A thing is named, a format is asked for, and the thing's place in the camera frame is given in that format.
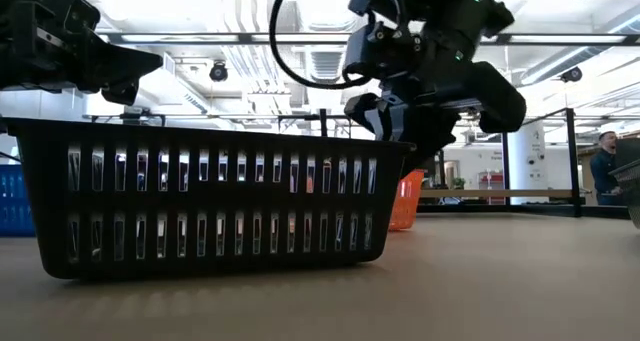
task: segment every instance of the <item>blue basket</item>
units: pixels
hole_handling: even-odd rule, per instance
[[[0,165],[0,237],[35,236],[20,165]]]

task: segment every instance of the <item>wooden table surface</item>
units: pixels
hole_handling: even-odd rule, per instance
[[[628,221],[426,215],[359,267],[206,279],[55,280],[0,239],[2,340],[640,340]]]

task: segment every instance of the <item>man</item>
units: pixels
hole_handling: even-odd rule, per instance
[[[613,131],[600,134],[600,152],[591,158],[591,174],[595,181],[596,197],[601,206],[623,206],[620,195],[620,187],[616,178],[609,172],[616,168],[616,140],[618,137]]]

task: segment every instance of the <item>orange basket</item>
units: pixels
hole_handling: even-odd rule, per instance
[[[413,226],[413,222],[416,220],[423,177],[424,171],[415,170],[398,184],[389,230],[406,230]]]

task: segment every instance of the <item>black plastic basket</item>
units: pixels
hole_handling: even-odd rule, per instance
[[[57,278],[350,264],[384,249],[411,145],[3,119]]]
[[[619,167],[610,174],[618,181],[631,221],[640,229],[640,160]]]

